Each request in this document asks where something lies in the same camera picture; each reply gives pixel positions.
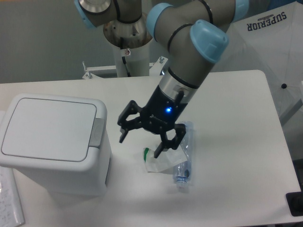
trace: white table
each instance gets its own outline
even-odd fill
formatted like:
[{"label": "white table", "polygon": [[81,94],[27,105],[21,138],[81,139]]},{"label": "white table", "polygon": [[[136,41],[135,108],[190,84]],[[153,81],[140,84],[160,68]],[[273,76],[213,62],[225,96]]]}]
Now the white table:
[{"label": "white table", "polygon": [[49,193],[18,171],[25,226],[235,227],[302,221],[285,194],[300,190],[265,75],[210,74],[180,120],[193,121],[192,181],[179,192],[172,176],[147,173],[143,148],[160,137],[143,129],[119,144],[118,115],[145,105],[160,77],[0,84],[0,110],[21,92],[102,100],[113,152],[104,198]]}]

